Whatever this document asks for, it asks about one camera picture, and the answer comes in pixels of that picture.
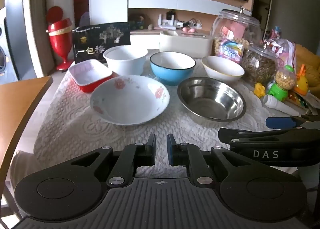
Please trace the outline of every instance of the table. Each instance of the table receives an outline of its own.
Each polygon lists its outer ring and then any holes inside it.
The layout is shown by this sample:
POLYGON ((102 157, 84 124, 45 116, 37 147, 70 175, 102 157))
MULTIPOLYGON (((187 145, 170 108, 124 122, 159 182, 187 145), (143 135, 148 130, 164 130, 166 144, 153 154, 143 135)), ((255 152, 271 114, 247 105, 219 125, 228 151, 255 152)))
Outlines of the table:
MULTIPOLYGON (((149 57, 144 65, 143 76, 155 78, 150 68, 149 57)), ((206 76, 199 59, 193 76, 206 76)), ((34 154, 43 168, 50 167, 85 154, 102 146, 111 146, 114 151, 126 145, 147 142, 150 133, 157 135, 156 165, 140 167, 137 174, 148 177, 185 176, 185 168, 171 167, 168 163, 166 136, 173 133, 177 143, 190 142, 201 150, 210 150, 222 145, 218 139, 221 127, 266 131, 265 119, 272 114, 261 101, 240 81, 234 87, 247 103, 245 115, 231 123, 216 123, 213 128, 203 128, 194 123, 181 109, 177 87, 166 86, 170 94, 167 109, 152 121, 138 126, 108 124, 95 115, 89 105, 90 94, 80 91, 69 73, 66 73, 48 109, 34 146, 34 154)))
POLYGON ((0 195, 22 132, 51 84, 43 77, 0 85, 0 195))

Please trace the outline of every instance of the black rim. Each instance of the black rim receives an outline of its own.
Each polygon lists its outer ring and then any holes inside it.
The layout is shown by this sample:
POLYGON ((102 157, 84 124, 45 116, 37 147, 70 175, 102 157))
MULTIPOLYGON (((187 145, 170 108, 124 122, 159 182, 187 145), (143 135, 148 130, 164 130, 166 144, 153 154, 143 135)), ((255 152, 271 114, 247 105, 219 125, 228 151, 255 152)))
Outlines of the black rim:
MULTIPOLYGON (((155 54, 152 54, 151 56, 150 56, 150 61, 152 62, 152 64, 155 64, 153 61, 152 61, 152 56, 154 56, 154 55, 156 55, 156 54, 158 54, 158 53, 162 53, 162 52, 157 52, 157 53, 155 53, 155 54)), ((183 53, 180 53, 180 52, 174 52, 174 53, 179 53, 179 54, 182 54, 182 55, 185 55, 185 56, 188 56, 188 57, 190 57, 189 55, 186 55, 186 54, 183 54, 183 53)), ((191 68, 193 68, 195 65, 196 65, 196 60, 194 59, 194 58, 192 58, 192 57, 190 57, 191 59, 193 59, 193 61, 195 62, 195 64, 192 66, 192 67, 188 67, 188 68, 170 68, 170 67, 163 67, 163 66, 160 66, 160 65, 158 65, 158 64, 155 64, 156 66, 158 66, 158 67, 162 67, 162 68, 165 68, 165 69, 171 69, 171 70, 185 70, 185 69, 191 69, 191 68)))
POLYGON ((5 54, 2 48, 0 47, 0 73, 4 72, 5 65, 6 65, 5 54))

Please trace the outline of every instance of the white container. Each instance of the white container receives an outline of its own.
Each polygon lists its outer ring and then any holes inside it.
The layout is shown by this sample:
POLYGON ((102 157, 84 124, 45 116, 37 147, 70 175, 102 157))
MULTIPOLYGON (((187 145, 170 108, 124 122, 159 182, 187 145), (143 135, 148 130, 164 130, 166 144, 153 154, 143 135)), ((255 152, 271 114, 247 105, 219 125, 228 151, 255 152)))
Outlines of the white container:
POLYGON ((70 66, 71 77, 83 92, 91 93, 101 83, 112 78, 112 71, 96 59, 70 66))
POLYGON ((262 103, 269 107, 269 108, 274 108, 277 109, 281 112, 284 112, 290 116, 300 116, 300 113, 291 107, 287 106, 286 104, 280 102, 277 100, 274 96, 271 95, 265 95, 262 99, 262 103))
POLYGON ((202 33, 183 33, 181 31, 161 31, 159 50, 161 52, 180 52, 195 59, 211 55, 213 37, 202 33))
POLYGON ((147 49, 132 45, 110 48, 103 53, 108 67, 118 75, 141 75, 148 54, 147 49))
POLYGON ((201 63, 208 76, 224 83, 232 83, 244 75, 244 69, 232 60, 218 56, 206 56, 201 63))

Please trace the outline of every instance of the plastic bag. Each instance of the plastic bag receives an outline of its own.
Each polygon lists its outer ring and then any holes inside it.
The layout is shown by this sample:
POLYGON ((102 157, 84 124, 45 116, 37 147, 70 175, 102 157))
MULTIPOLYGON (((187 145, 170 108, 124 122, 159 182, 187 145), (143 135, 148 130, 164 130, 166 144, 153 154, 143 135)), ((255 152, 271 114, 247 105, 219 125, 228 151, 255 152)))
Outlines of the plastic bag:
POLYGON ((271 40, 272 51, 276 53, 278 58, 278 66, 284 67, 290 65, 295 69, 297 65, 295 59, 295 43, 286 39, 279 39, 277 41, 271 40))

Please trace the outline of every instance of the white tube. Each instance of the white tube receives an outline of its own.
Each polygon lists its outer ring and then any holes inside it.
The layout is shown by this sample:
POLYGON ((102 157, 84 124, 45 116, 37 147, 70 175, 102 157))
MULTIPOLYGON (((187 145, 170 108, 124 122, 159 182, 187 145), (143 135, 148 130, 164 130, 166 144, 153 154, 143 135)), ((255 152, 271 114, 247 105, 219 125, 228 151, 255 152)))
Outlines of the white tube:
POLYGON ((269 108, 277 109, 277 110, 284 112, 290 116, 300 116, 298 111, 296 111, 296 110, 292 109, 291 107, 287 106, 286 104, 280 102, 274 96, 265 95, 263 97, 262 103, 269 108))

